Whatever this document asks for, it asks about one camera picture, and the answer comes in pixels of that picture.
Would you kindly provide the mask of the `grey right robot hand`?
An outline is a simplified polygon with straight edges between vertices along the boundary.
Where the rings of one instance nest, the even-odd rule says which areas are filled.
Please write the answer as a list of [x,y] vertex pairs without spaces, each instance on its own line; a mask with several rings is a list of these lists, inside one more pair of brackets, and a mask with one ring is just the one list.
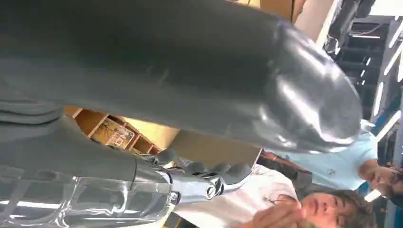
[[335,153],[360,98],[290,22],[228,0],[3,0],[0,225],[122,228],[239,189],[247,164],[168,170],[93,142],[66,106],[258,148]]

